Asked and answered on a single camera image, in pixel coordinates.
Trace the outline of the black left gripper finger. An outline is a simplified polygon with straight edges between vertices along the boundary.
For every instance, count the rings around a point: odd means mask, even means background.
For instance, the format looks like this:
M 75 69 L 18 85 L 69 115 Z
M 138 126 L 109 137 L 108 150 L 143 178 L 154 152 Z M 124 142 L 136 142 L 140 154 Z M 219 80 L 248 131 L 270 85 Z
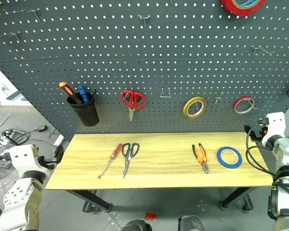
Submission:
M 55 153 L 55 155 L 54 155 L 55 163 L 59 164 L 63 158 L 63 155 L 64 155 L 63 146 L 61 144 L 59 146 L 57 146 L 54 153 Z

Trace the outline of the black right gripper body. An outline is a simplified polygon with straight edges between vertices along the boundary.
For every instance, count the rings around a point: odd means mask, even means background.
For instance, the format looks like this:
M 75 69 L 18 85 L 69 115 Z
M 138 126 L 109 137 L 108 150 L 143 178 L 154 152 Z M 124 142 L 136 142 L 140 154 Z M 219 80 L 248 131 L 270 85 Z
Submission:
M 268 132 L 268 118 L 259 119 L 256 124 L 261 126 L 261 130 L 259 132 L 260 136 L 257 137 L 254 135 L 253 141 L 261 141 Z

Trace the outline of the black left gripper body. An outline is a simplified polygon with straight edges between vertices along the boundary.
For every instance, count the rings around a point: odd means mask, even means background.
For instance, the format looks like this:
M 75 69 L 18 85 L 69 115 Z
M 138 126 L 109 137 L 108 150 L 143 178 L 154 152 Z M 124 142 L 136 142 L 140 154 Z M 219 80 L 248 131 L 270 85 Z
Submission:
M 54 163 L 56 163 L 56 158 L 45 158 L 44 156 L 40 156 L 38 157 L 38 163 L 48 170 L 53 170 L 55 168 Z

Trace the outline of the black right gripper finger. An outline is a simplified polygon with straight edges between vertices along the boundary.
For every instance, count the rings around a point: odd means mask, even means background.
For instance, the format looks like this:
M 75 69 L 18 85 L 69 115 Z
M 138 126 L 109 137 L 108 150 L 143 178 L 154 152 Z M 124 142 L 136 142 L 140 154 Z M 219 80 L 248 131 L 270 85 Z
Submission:
M 250 137 L 252 141 L 256 140 L 255 132 L 252 130 L 250 126 L 244 125 L 244 131 L 248 134 L 248 136 Z

